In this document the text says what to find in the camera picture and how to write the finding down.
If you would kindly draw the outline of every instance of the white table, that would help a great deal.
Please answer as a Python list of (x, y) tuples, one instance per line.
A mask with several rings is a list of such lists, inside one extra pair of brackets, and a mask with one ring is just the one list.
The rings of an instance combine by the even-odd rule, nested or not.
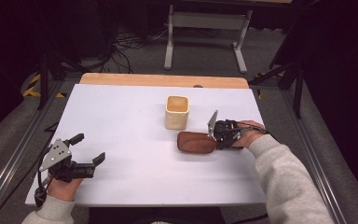
[[(83, 181), (76, 203), (90, 207), (264, 203), (255, 158), (248, 150), (198, 156), (177, 149), (178, 131), (164, 127), (168, 95), (189, 98), (186, 131), (206, 133), (216, 109), (218, 119), (262, 123), (254, 95), (247, 89), (77, 84), (53, 140), (83, 133), (85, 139), (70, 147), (73, 160), (91, 162), (102, 152), (106, 159), (92, 179)], [(34, 182), (27, 204), (34, 204), (36, 187)]]

